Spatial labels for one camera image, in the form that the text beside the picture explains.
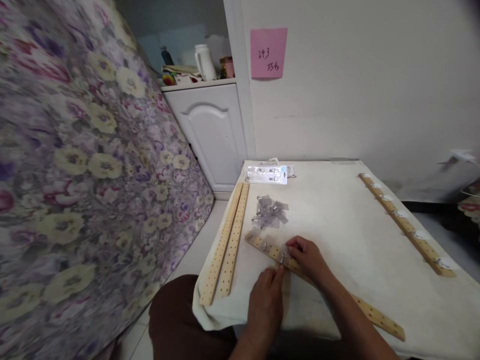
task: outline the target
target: wooden strip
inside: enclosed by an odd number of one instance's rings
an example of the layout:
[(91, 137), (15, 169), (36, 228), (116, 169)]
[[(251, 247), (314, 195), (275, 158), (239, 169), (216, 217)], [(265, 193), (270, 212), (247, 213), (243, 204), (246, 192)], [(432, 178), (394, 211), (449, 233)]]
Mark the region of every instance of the wooden strip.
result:
[(247, 198), (249, 197), (250, 184), (243, 184), (241, 190), (240, 201), (236, 208), (235, 221), (230, 234), (230, 241), (223, 261), (220, 277), (219, 293), (222, 298), (230, 295), (232, 289), (232, 280), (234, 278), (235, 263), (237, 260), (237, 252), (239, 249), (240, 235), (242, 233), (242, 225), (244, 223), (245, 207), (247, 206)]
[[(250, 233), (245, 236), (245, 240), (254, 248), (260, 250), (269, 258), (275, 260), (277, 263), (282, 264), (292, 273), (298, 275), (307, 283), (315, 287), (314, 282), (300, 269), (298, 261), (291, 257), (287, 251), (282, 251), (278, 246), (268, 244), (261, 237), (255, 236)], [(387, 333), (396, 337), (397, 339), (403, 342), (405, 341), (405, 331), (398, 323), (390, 319), (388, 316), (380, 312), (375, 307), (371, 306), (368, 302), (365, 302), (364, 300), (353, 295), (352, 293), (350, 294), (372, 324), (379, 327), (380, 329), (385, 330)]]
[(208, 271), (208, 278), (203, 285), (203, 291), (200, 296), (200, 305), (211, 305), (215, 296), (215, 289), (217, 288), (217, 281), (219, 279), (220, 270), (222, 269), (222, 262), (224, 261), (225, 250), (227, 249), (227, 243), (229, 242), (230, 231), (232, 230), (232, 224), (234, 223), (234, 216), (239, 203), (240, 194), (242, 192), (243, 183), (239, 182), (235, 186), (233, 191), (233, 198), (231, 200), (230, 208), (226, 215), (225, 223), (220, 234), (220, 240), (215, 250), (215, 255)]
[(370, 192), (375, 196), (375, 198), (380, 202), (383, 208), (387, 211), (387, 213), (391, 216), (393, 221), (398, 225), (398, 227), (403, 231), (406, 237), (410, 240), (413, 246), (418, 250), (418, 252), (423, 256), (425, 261), (431, 266), (431, 268), (440, 276), (444, 276), (447, 278), (454, 278), (457, 276), (454, 271), (450, 269), (446, 269), (440, 266), (437, 263), (437, 259), (439, 255), (434, 250), (430, 244), (425, 241), (418, 239), (414, 236), (415, 228), (414, 226), (404, 217), (399, 217), (396, 215), (396, 211), (398, 210), (395, 205), (392, 204), (391, 201), (386, 201), (383, 199), (383, 192), (379, 188), (374, 188), (372, 185), (374, 181), (370, 177), (364, 177), (363, 173), (358, 174), (358, 177), (363, 181), (366, 187), (370, 190)]

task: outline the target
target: table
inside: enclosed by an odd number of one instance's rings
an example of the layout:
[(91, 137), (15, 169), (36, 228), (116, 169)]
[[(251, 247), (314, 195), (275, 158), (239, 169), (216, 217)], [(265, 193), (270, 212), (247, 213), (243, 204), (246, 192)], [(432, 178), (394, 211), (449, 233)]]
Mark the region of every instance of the table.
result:
[[(257, 164), (246, 161), (238, 181), (244, 180), (246, 166)], [(297, 177), (289, 178), (287, 185), (250, 185), (242, 237), (253, 227), (250, 220), (256, 212), (257, 196), (270, 195), (288, 204), (288, 223), (281, 224), (279, 229), (267, 227), (261, 236), (273, 236), (277, 245), (295, 235), (315, 242), (332, 272), (351, 293), (403, 327), (406, 342), (378, 329), (399, 355), (422, 359), (480, 358), (480, 285), (462, 269), (455, 271), (455, 278), (438, 276), (433, 271), (358, 178), (359, 173), (371, 174), (361, 161), (280, 164), (294, 164)], [(372, 177), (382, 184), (374, 174)], [(427, 232), (382, 186), (395, 206), (409, 214), (412, 225)], [(200, 289), (225, 215), (226, 212), (193, 294), (192, 310), (205, 330), (246, 323), (249, 295), (258, 275), (266, 267), (276, 265), (242, 238), (230, 296), (220, 298), (217, 294), (211, 306), (200, 306)], [(429, 243), (441, 257), (448, 256), (434, 239)], [(302, 330), (326, 339), (340, 338), (318, 290), (288, 273), (282, 291), (282, 329)]]

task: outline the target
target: cabinet door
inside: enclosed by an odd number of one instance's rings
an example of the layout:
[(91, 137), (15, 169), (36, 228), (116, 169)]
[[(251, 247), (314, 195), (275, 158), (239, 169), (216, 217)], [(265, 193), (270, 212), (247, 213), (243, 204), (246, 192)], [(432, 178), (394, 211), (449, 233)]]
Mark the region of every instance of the cabinet door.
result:
[(231, 192), (247, 158), (236, 84), (163, 94), (211, 189)]

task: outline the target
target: floral fabric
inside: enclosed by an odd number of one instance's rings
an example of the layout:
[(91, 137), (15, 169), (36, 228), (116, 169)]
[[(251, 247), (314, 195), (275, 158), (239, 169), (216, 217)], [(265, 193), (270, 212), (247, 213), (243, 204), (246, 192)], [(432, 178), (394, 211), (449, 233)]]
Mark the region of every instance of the floral fabric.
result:
[(480, 228), (480, 182), (469, 186), (467, 190), (473, 196), (460, 201), (458, 209), (463, 211)]
[(104, 0), (0, 1), (0, 358), (91, 359), (213, 195)]

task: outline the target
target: hand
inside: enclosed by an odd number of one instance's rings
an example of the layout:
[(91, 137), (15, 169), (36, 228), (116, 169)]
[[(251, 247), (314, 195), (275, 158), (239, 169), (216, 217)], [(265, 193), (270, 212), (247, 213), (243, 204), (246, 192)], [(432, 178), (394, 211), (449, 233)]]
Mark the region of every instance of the hand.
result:
[(243, 337), (259, 358), (265, 357), (282, 324), (284, 307), (282, 282), (285, 269), (267, 268), (256, 281), (250, 293), (248, 320)]
[(287, 241), (288, 251), (299, 263), (300, 269), (318, 286), (333, 277), (318, 246), (304, 237), (295, 236)]

